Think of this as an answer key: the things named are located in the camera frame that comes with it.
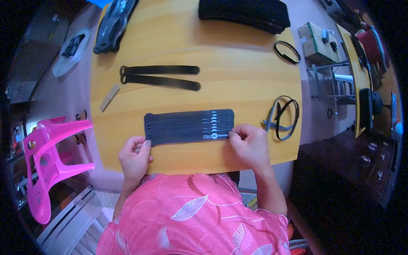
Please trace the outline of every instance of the yellow table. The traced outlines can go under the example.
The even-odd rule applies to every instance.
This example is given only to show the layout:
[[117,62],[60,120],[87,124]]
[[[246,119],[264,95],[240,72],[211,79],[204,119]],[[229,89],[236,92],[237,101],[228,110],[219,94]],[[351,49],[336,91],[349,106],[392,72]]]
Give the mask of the yellow table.
[[355,99],[356,99],[356,129],[355,138],[357,138],[366,129],[365,127],[360,128],[360,89],[371,88],[370,87],[370,74],[365,68],[360,67],[358,55],[356,49],[354,48],[353,42],[351,41],[351,34],[343,27],[336,24],[337,29],[340,32],[341,39],[343,40],[344,50],[348,55],[350,62],[351,73],[354,81],[355,88]]
[[[293,135],[285,141],[277,140],[275,132],[269,131],[271,164],[295,160],[302,123],[300,73],[298,66],[274,53],[276,40],[295,45],[290,29],[274,36],[241,24],[202,21],[198,18],[198,0],[140,0],[119,51],[92,56],[92,122],[105,169],[121,171],[117,153],[127,138],[144,136],[146,113],[233,109],[235,125],[261,127],[261,120],[281,95],[297,100],[300,118]],[[279,50],[296,59],[290,49],[279,46]],[[128,83],[102,113],[99,106],[113,84],[120,83],[122,65],[198,66],[198,75],[160,76],[200,82],[201,90]],[[294,115],[291,105],[280,125],[291,125]],[[220,173],[246,168],[225,140],[157,146],[152,155],[149,174]]]

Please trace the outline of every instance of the tiled floor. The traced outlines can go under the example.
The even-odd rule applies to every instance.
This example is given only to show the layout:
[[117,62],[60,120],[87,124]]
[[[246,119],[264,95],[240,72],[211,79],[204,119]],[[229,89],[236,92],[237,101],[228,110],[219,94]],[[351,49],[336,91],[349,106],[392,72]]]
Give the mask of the tiled floor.
[[[302,45],[297,32],[299,27],[310,21],[321,28],[337,31],[334,21],[325,13],[317,0],[283,0],[283,2],[288,6],[295,47],[301,55]],[[68,75],[57,79],[53,76],[51,69],[46,72],[33,97],[34,102],[28,116],[27,130],[31,130],[37,121],[46,118],[66,116],[67,121],[74,121],[75,115],[83,109],[87,110],[89,117],[92,118],[89,103],[90,63],[100,14],[100,8],[89,4],[72,22],[67,37],[87,27],[91,31],[90,42],[81,61],[69,71]],[[334,36],[338,41],[340,40],[338,33],[335,32]],[[340,51],[342,59],[345,59],[344,52],[342,49]],[[326,112],[329,106],[317,99],[310,98],[311,95],[316,94],[316,85],[313,78],[306,71],[306,61],[302,60],[299,68],[303,95],[301,144],[329,138],[350,126],[355,119],[354,106],[340,108],[338,109],[338,115],[328,119]],[[347,68],[339,68],[337,73],[350,74]],[[103,170],[92,129],[87,130],[85,133],[88,139],[87,146],[86,148],[82,145],[76,146],[76,153],[83,161],[92,160],[95,163],[95,169],[86,172],[89,176],[89,182],[101,189],[120,190],[123,175]],[[290,188],[292,166],[293,162],[274,166],[276,178],[284,194],[288,194]],[[255,178],[251,170],[241,172],[239,186],[256,189]]]

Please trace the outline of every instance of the box on shelf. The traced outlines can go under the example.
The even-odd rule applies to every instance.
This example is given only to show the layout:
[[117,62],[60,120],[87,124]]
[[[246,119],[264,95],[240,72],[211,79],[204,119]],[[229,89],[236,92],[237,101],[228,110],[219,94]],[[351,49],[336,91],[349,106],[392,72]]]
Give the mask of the box on shelf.
[[[308,22],[299,28],[300,41],[305,58],[317,62],[319,64],[336,64],[341,62],[339,49],[340,45],[337,43],[333,35],[328,35],[328,42],[322,41],[322,29],[315,24]],[[333,50],[331,42],[337,45],[337,51]]]

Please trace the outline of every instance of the clear plastic bag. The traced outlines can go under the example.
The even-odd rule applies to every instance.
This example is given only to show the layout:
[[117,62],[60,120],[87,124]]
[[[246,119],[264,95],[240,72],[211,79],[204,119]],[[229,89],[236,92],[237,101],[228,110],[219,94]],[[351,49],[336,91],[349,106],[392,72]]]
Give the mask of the clear plastic bag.
[[[82,39],[82,41],[79,43],[78,49],[76,50],[75,54],[71,57],[64,57],[62,54],[65,52],[66,48],[69,46],[71,43],[71,39],[77,37],[78,35],[84,34],[85,37]],[[89,29],[84,28],[80,30],[78,33],[75,35],[67,38],[65,42],[62,44],[58,60],[55,63],[54,67],[52,68],[52,73],[54,74],[55,77],[60,77],[66,74],[73,66],[75,66],[82,57],[82,54],[84,53],[86,46],[89,43],[89,37],[91,33],[89,32]]]

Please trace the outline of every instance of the pink floral shirt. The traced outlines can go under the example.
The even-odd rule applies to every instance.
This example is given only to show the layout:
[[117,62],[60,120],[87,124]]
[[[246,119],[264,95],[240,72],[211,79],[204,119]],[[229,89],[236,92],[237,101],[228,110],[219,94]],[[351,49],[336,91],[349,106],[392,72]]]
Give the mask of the pink floral shirt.
[[225,174],[145,176],[96,254],[290,254],[281,214],[252,211]]

